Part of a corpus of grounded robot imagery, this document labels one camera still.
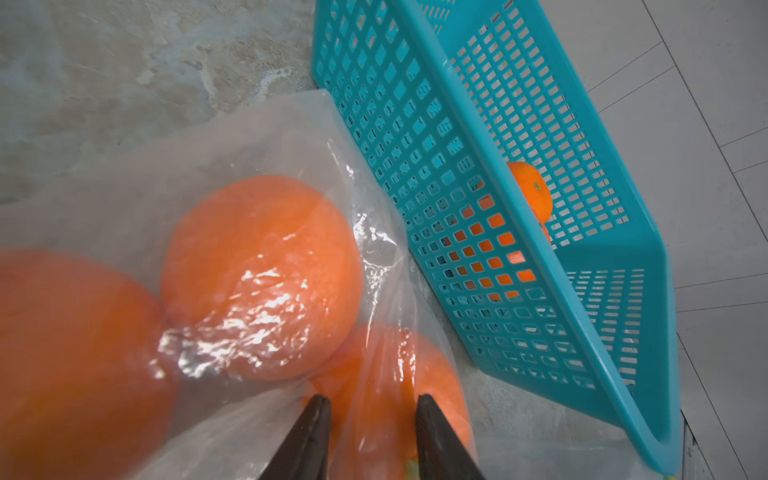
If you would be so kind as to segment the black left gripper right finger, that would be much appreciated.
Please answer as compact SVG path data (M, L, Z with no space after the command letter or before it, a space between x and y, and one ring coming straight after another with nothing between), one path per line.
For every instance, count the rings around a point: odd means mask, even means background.
M436 400L420 395L415 431L421 480L484 480Z

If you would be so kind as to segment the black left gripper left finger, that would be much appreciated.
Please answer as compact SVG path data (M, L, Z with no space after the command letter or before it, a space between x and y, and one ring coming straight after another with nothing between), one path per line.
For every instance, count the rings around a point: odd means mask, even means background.
M259 479L325 480L331 418L331 401L323 395L314 395Z

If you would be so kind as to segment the orange fruit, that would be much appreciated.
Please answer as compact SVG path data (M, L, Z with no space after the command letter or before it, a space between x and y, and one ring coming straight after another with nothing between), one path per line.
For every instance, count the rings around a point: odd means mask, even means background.
M552 215L554 203L544 178L533 165L525 162L508 162L507 166L536 219L545 224Z
M423 394L434 398L467 450L476 451L453 364L412 329L355 326L310 377L307 394L331 402L330 479L418 478L415 413Z
M179 222L161 292L201 354L230 374L277 381L338 349L363 283L341 211L299 180L268 175L212 193Z
M157 298L92 259L1 253L1 475L118 479L163 443L179 392Z

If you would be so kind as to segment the clear zip-top bag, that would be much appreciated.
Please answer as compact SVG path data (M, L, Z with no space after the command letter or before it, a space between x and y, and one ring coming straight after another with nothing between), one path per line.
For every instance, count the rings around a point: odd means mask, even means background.
M417 479L432 397L488 478L649 479L618 432L473 425L477 385L329 96L283 96L1 208L5 479Z

